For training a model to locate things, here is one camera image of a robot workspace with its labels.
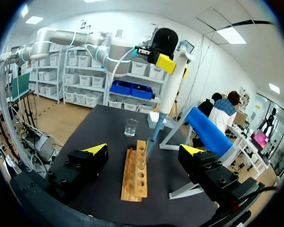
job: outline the white desk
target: white desk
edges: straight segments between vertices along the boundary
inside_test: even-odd
[[[253,145],[253,143],[249,140],[250,138],[245,138],[241,133],[243,132],[239,127],[230,127],[230,131],[237,137],[234,144],[237,146],[237,152],[234,152],[235,154],[231,157],[233,158],[232,161],[236,159],[236,157],[239,155],[240,151],[246,156],[246,158],[250,161],[252,166],[255,168],[257,174],[254,176],[254,179],[257,179],[266,169],[269,168],[269,165],[266,165],[264,160],[261,158],[261,156],[258,154],[258,149]],[[259,165],[257,166],[257,161],[253,161],[249,155],[244,150],[246,147],[249,147],[249,149],[252,151],[252,153],[257,157],[259,161]]]

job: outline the dark hair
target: dark hair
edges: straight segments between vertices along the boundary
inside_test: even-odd
[[[213,96],[212,96],[212,99],[214,101],[217,101],[219,99],[222,99],[222,95],[220,93],[214,93]]]
[[[240,103],[240,95],[236,91],[230,92],[227,99],[232,105],[238,105]]]

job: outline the plaid shirt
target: plaid shirt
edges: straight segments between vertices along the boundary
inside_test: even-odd
[[[228,116],[232,116],[234,113],[236,113],[235,107],[227,99],[219,99],[214,103],[213,106],[218,110],[224,111]]]

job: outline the ceiling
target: ceiling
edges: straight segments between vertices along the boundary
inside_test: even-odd
[[[247,44],[229,44],[218,33],[212,34],[212,28],[219,30],[246,20],[273,22],[274,15],[262,0],[107,0],[93,3],[83,0],[34,0],[26,18],[39,16],[44,20],[37,25],[27,25],[26,19],[19,19],[12,35],[30,34],[77,14],[114,10],[156,14],[190,27],[209,39],[213,37],[213,42],[240,64],[259,90],[284,102],[284,43],[276,26],[236,26],[235,29]],[[280,87],[281,94],[272,92],[268,83]]]

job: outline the pink screen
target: pink screen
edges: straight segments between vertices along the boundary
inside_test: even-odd
[[[267,144],[268,137],[262,132],[258,131],[256,135],[254,136],[254,140],[262,147],[264,148],[265,145]]]

